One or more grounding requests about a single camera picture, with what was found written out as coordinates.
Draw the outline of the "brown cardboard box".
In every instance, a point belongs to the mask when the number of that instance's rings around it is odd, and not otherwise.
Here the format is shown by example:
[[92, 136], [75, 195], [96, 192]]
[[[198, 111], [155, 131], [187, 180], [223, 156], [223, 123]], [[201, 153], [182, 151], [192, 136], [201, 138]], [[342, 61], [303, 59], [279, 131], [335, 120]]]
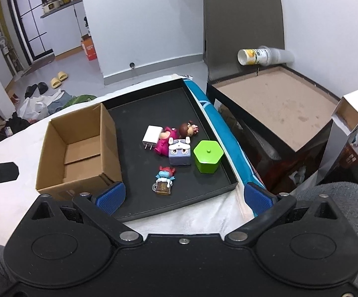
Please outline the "brown cardboard box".
[[40, 194], [69, 200], [121, 181], [116, 126], [103, 104], [49, 121], [36, 178]]

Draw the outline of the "blue monster mug figurine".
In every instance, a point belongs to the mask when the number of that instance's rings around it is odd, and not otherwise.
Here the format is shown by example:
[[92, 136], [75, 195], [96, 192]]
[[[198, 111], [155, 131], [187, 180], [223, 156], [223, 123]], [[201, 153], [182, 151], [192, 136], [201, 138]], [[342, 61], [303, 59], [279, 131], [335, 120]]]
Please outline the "blue monster mug figurine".
[[175, 180], [175, 168], [173, 167], [159, 167], [156, 181], [152, 185], [152, 191], [157, 195], [170, 195], [173, 181]]

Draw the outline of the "green hexagonal container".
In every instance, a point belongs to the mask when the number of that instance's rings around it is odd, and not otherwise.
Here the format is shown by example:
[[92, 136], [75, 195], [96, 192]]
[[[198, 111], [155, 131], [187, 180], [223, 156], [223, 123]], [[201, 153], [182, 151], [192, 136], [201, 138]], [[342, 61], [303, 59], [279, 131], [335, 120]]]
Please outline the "green hexagonal container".
[[203, 174], [214, 174], [219, 167], [224, 151], [219, 142], [202, 140], [194, 148], [193, 153], [198, 171]]

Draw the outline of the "black rectangular tray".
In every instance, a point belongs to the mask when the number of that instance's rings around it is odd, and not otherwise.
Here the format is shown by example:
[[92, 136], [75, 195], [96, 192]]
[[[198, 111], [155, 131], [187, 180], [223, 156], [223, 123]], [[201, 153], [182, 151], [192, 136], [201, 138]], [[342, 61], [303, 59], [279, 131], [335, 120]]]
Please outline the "black rectangular tray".
[[192, 121], [199, 127], [191, 140], [193, 147], [202, 140], [217, 140], [191, 84], [179, 78], [104, 100], [115, 122], [126, 186], [126, 199], [114, 214], [117, 220], [133, 221], [173, 211], [235, 189], [237, 177], [227, 157], [222, 157], [213, 174], [199, 172], [195, 164], [176, 167], [170, 195], [157, 195], [152, 189], [159, 168], [168, 166], [169, 160], [144, 147], [142, 139], [148, 126], [179, 127]]

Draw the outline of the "pink bear figurine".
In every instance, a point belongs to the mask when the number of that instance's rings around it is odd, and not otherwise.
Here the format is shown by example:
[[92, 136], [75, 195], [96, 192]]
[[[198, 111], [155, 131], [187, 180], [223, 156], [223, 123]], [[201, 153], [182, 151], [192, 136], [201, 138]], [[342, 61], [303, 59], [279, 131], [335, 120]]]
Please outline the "pink bear figurine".
[[165, 127], [159, 134], [159, 139], [153, 151], [160, 156], [168, 156], [170, 138], [174, 140], [178, 139], [178, 130], [176, 128]]

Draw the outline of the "lavender cube face toy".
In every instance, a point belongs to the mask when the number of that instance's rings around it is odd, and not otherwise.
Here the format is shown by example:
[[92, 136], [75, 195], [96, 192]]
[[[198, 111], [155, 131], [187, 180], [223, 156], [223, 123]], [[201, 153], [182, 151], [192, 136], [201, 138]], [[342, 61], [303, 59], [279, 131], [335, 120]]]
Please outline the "lavender cube face toy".
[[191, 164], [191, 140], [169, 138], [168, 158], [172, 166], [189, 166]]

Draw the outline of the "white cloth table cover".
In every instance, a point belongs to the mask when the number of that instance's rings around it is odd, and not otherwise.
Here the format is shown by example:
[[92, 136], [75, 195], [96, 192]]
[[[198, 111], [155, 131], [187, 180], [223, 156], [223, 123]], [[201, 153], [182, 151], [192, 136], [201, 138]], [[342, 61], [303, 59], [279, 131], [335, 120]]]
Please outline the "white cloth table cover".
[[[238, 184], [233, 190], [214, 198], [166, 213], [123, 221], [143, 237], [151, 233], [226, 235], [253, 218], [253, 211], [244, 199], [244, 185], [256, 179], [248, 158], [201, 88], [191, 80], [184, 82], [202, 118], [222, 145]], [[38, 197], [36, 175], [49, 121], [43, 119], [0, 142], [0, 245], [7, 243]]]

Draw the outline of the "white plastic bag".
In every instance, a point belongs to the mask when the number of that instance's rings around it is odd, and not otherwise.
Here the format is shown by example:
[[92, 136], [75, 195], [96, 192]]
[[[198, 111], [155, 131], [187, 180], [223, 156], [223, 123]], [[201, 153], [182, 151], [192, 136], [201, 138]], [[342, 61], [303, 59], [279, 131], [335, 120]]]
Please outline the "white plastic bag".
[[48, 106], [64, 95], [64, 91], [58, 89], [57, 92], [50, 96], [41, 95], [39, 97], [26, 98], [17, 114], [20, 118], [26, 119], [29, 123], [40, 121], [49, 116]]

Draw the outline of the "white carton box right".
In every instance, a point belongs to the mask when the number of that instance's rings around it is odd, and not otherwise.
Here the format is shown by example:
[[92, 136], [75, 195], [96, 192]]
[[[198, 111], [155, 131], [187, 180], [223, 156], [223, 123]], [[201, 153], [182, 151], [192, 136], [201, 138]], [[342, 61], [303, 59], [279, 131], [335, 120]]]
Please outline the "white carton box right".
[[347, 149], [347, 162], [358, 163], [358, 89], [340, 99], [331, 119], [331, 131], [317, 172], [318, 183], [331, 174]]

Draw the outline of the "yellow slipper left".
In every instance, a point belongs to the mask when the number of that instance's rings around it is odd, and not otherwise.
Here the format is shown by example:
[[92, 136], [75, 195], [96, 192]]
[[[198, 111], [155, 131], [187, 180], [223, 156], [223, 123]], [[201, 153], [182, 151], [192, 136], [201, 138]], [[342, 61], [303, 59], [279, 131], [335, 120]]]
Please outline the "yellow slipper left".
[[52, 89], [56, 89], [58, 87], [61, 86], [61, 81], [57, 78], [57, 77], [54, 77], [52, 80], [51, 80], [51, 88]]

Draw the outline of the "black slippers pair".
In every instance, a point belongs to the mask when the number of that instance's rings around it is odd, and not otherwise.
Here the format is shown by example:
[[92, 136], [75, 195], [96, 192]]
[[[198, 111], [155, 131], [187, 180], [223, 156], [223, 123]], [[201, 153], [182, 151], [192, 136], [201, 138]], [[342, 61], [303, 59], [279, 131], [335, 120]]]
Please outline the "black slippers pair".
[[39, 91], [40, 95], [45, 94], [48, 91], [49, 87], [45, 82], [39, 82], [38, 84], [33, 84], [27, 87], [26, 92], [24, 94], [24, 98], [31, 98], [36, 90]]

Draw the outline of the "yellow slipper right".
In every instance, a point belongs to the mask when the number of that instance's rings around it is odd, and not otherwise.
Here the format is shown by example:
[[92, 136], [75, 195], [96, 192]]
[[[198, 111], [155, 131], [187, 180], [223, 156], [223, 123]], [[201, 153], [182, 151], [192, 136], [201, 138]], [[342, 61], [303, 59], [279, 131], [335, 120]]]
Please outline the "yellow slipper right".
[[67, 74], [67, 73], [64, 73], [63, 71], [60, 71], [60, 72], [58, 72], [58, 74], [57, 74], [57, 78], [62, 82], [62, 81], [64, 81], [65, 79], [68, 78], [68, 74]]

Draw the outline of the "orange cardboard box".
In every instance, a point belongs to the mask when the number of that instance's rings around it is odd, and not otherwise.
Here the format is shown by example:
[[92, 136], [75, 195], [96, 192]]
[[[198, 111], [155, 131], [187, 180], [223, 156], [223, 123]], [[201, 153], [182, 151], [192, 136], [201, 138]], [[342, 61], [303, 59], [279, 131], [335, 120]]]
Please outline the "orange cardboard box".
[[89, 34], [82, 36], [81, 46], [89, 61], [95, 60], [97, 58], [96, 49]]

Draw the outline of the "white kitchen cabinet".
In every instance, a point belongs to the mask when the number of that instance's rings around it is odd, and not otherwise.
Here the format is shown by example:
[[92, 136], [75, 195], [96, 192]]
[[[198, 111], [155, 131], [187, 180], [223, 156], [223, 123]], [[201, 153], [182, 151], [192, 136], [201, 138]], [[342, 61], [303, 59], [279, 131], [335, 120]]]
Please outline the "white kitchen cabinet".
[[55, 56], [82, 46], [82, 37], [88, 33], [85, 17], [82, 0], [70, 2], [40, 17]]

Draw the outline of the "grey upright chair back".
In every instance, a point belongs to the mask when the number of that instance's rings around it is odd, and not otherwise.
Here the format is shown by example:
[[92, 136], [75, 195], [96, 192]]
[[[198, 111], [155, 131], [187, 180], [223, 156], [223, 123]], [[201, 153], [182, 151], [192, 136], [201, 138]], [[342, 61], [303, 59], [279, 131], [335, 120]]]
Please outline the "grey upright chair back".
[[281, 0], [203, 0], [208, 81], [254, 73], [237, 60], [241, 49], [284, 48]]

